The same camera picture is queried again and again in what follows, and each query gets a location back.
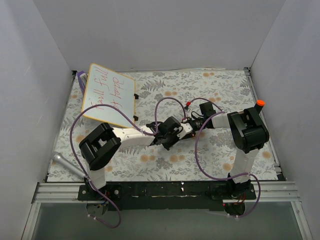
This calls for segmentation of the yellow framed whiteboard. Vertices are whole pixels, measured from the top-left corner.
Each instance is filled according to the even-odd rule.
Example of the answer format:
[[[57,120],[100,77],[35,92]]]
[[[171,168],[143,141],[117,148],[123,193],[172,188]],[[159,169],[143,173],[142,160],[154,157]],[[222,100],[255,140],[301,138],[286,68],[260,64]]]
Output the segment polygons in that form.
[[[92,63],[81,110],[84,111],[91,106],[97,107],[88,110],[83,116],[117,127],[131,128],[132,125],[117,110],[134,121],[135,88],[134,79]]]

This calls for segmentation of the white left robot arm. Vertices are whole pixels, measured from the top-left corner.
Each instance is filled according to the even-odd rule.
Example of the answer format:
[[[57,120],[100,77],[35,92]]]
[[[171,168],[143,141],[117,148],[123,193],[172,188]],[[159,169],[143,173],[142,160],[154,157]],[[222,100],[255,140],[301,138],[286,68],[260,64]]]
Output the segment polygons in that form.
[[[162,145],[169,150],[191,132],[189,123],[180,123],[174,117],[169,117],[164,122],[146,124],[141,126],[140,130],[111,127],[108,123],[100,124],[79,144],[81,155],[86,161],[89,194],[95,200],[106,196],[105,166],[118,150],[154,145]]]

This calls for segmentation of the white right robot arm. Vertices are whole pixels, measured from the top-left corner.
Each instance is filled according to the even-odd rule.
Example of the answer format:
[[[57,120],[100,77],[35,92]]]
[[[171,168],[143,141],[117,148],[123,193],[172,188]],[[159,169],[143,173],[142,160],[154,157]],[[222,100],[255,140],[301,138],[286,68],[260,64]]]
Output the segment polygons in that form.
[[[216,112],[213,104],[200,104],[199,117],[190,116],[184,119],[192,127],[191,136],[200,133],[203,129],[229,128],[231,131],[236,154],[231,171],[226,179],[210,177],[208,194],[214,200],[244,198],[246,195],[254,198],[254,187],[251,184],[251,170],[253,163],[270,139],[269,132],[260,117],[265,102],[257,100],[254,107],[246,108],[241,112]]]

